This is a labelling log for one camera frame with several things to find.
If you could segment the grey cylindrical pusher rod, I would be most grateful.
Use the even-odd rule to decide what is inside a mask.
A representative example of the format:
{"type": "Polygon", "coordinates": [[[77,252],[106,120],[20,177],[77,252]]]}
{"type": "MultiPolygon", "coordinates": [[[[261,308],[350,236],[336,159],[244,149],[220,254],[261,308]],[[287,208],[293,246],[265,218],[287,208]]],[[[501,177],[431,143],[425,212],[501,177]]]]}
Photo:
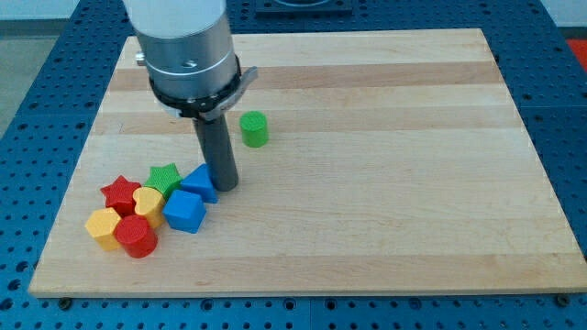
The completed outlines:
{"type": "Polygon", "coordinates": [[[220,192],[233,190],[238,185],[238,169],[226,118],[194,119],[193,123],[213,186],[220,192]]]}

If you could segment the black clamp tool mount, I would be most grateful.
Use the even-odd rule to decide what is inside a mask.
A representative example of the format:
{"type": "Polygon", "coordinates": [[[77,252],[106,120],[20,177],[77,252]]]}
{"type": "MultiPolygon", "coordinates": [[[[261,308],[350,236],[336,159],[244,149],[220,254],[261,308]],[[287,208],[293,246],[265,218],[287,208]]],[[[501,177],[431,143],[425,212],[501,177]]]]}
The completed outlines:
{"type": "Polygon", "coordinates": [[[237,72],[229,84],[220,91],[203,98],[175,98],[169,96],[156,86],[154,80],[149,78],[150,88],[162,108],[171,116],[213,121],[223,116],[234,107],[242,98],[247,88],[258,78],[258,68],[252,66],[245,72],[241,71],[238,56],[237,72]]]}

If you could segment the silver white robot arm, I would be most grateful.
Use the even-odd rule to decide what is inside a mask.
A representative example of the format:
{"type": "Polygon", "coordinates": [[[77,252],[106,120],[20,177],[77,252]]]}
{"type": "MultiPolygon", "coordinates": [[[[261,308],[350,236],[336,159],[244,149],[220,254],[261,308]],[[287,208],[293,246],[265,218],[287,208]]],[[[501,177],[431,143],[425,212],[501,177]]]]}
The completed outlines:
{"type": "Polygon", "coordinates": [[[194,124],[211,182],[228,192],[238,169],[226,113],[257,78],[242,70],[223,0],[124,0],[150,88],[171,114],[194,124]]]}

